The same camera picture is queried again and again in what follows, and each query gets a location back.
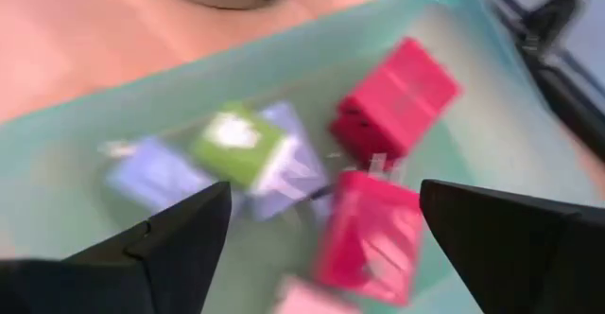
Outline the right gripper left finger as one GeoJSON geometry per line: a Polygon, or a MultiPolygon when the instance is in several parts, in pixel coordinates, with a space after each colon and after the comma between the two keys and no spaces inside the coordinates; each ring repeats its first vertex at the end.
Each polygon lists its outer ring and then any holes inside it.
{"type": "Polygon", "coordinates": [[[217,182],[62,260],[1,263],[1,314],[199,314],[232,212],[217,182]]]}

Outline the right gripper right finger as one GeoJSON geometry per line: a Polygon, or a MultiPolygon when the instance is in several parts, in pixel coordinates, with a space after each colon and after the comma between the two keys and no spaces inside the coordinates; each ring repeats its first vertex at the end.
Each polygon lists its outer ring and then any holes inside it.
{"type": "Polygon", "coordinates": [[[483,312],[604,312],[603,209],[439,180],[420,205],[483,312]]]}

